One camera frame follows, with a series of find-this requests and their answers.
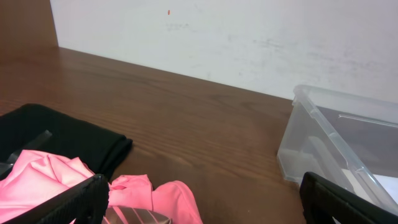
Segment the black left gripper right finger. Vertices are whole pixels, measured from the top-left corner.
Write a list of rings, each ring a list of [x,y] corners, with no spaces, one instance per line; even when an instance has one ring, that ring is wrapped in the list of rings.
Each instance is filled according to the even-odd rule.
[[[397,224],[397,215],[314,172],[304,174],[300,198],[308,224]]]

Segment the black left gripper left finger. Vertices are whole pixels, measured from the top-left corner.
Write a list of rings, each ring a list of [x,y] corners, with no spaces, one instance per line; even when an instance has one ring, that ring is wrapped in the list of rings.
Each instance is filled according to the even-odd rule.
[[[108,201],[108,181],[96,174],[5,224],[100,224]]]

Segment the pink shirt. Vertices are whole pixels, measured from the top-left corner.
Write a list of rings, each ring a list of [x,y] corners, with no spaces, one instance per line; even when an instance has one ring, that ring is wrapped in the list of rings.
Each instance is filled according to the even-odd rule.
[[[1,181],[1,222],[15,218],[92,177],[79,159],[23,150],[11,173]],[[102,219],[111,223],[202,224],[192,191],[181,181],[156,189],[146,175],[121,175],[109,185]]]

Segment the clear plastic storage bin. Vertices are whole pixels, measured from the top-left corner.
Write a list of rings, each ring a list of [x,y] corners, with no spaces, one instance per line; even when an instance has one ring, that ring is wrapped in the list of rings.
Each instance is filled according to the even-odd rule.
[[[277,152],[283,178],[314,172],[397,213],[397,104],[309,85],[294,95]]]

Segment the black garment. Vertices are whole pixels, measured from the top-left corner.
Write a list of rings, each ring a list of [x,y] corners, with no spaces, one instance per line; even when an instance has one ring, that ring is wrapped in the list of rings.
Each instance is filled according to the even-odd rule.
[[[110,179],[132,149],[132,139],[43,105],[26,104],[1,116],[1,162],[23,149],[75,157]]]

